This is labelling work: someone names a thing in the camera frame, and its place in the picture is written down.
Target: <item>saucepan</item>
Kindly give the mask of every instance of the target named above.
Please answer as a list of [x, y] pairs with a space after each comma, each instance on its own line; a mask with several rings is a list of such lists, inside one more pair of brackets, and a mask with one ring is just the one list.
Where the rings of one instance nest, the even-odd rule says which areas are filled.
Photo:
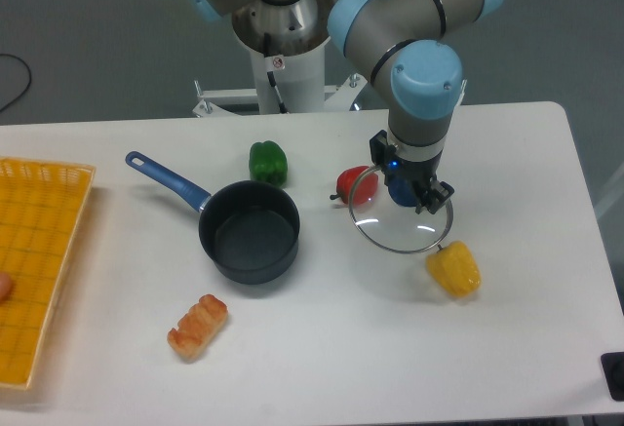
[[299, 213], [282, 189], [254, 180], [230, 184], [214, 195], [133, 151], [126, 163], [173, 190], [200, 213], [199, 239], [216, 268], [246, 285], [269, 282], [296, 257]]

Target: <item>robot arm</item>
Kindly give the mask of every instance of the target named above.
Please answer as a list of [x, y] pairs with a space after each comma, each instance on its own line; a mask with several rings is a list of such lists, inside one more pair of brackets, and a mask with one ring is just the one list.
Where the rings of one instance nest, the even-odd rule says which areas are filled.
[[[207, 19], [232, 13], [238, 38], [265, 57], [309, 53], [329, 32], [388, 104], [388, 130], [370, 140], [370, 154], [394, 201], [435, 213], [450, 198], [453, 189], [436, 170], [463, 73], [457, 54], [437, 40], [503, 0], [193, 1]], [[256, 88], [260, 98], [257, 78]]]
[[388, 131], [370, 153], [399, 205], [435, 213], [453, 193], [436, 169], [463, 75], [457, 54], [435, 40], [502, 1], [339, 0], [331, 10], [333, 42], [389, 106]]

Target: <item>white table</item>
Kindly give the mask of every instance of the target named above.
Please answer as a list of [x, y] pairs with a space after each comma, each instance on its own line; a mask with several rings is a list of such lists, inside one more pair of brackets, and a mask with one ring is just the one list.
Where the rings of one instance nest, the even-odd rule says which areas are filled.
[[[439, 177], [483, 285], [454, 301], [424, 256], [385, 252], [328, 197], [370, 161], [382, 111], [12, 126], [2, 153], [97, 166], [31, 391], [0, 392], [0, 424], [321, 425], [624, 411], [600, 355], [624, 320], [564, 111], [461, 107]], [[259, 287], [222, 277], [198, 215], [126, 166], [138, 150], [208, 190], [248, 177], [250, 145], [286, 150], [301, 215], [291, 270]], [[206, 355], [167, 331], [205, 293], [231, 318]]]

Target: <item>black cable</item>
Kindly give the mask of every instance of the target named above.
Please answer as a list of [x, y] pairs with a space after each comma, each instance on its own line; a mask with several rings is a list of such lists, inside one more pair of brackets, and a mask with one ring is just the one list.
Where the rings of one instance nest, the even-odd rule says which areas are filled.
[[447, 14], [445, 13], [445, 6], [442, 5], [441, 0], [433, 0], [436, 9], [438, 9], [438, 16], [440, 17], [440, 37], [442, 38], [447, 32]]
[[[271, 35], [269, 33], [264, 33], [264, 40], [262, 41], [262, 52], [265, 60], [269, 57], [269, 47], [271, 46]], [[282, 99], [282, 95], [280, 94], [280, 89], [277, 88], [277, 82], [275, 81], [275, 75], [273, 74], [273, 70], [267, 70], [266, 76], [269, 79], [269, 85], [275, 92], [275, 97], [277, 98], [277, 105], [280, 108], [281, 114], [290, 114], [289, 110], [286, 108], [284, 104], [284, 100]]]
[[377, 73], [379, 73], [379, 70], [381, 70], [381, 67], [383, 67], [383, 64], [386, 63], [388, 59], [390, 59], [392, 56], [394, 56], [399, 51], [401, 51], [405, 46], [408, 46], [414, 41], [415, 39], [406, 39], [405, 41], [397, 43], [388, 51], [386, 51], [383, 56], [381, 56], [381, 58], [377, 61], [377, 63], [372, 68], [372, 72], [370, 73], [370, 85], [372, 87], [374, 87], [374, 81], [377, 78]]
[[23, 97], [26, 94], [26, 92], [30, 88], [30, 84], [32, 83], [32, 72], [30, 71], [30, 66], [26, 63], [26, 61], [23, 58], [19, 58], [18, 56], [14, 56], [13, 54], [6, 54], [6, 53], [0, 53], [0, 58], [13, 58], [13, 59], [15, 59], [18, 62], [20, 62], [26, 68], [26, 71], [28, 72], [28, 83], [26, 83], [26, 86], [21, 91], [21, 93], [19, 93], [19, 95], [17, 95], [13, 99], [11, 99], [4, 106], [0, 107], [0, 112], [2, 112], [5, 109], [7, 109], [9, 106], [11, 106], [14, 103], [18, 102], [18, 100], [20, 100], [20, 98]]

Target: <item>bread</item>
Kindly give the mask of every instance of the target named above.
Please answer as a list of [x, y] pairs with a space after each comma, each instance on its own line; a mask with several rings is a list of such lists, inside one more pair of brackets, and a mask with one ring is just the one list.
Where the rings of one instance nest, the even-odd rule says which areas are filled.
[[227, 306], [212, 294], [206, 294], [179, 320], [177, 329], [170, 330], [167, 341], [185, 360], [196, 360], [226, 319]]

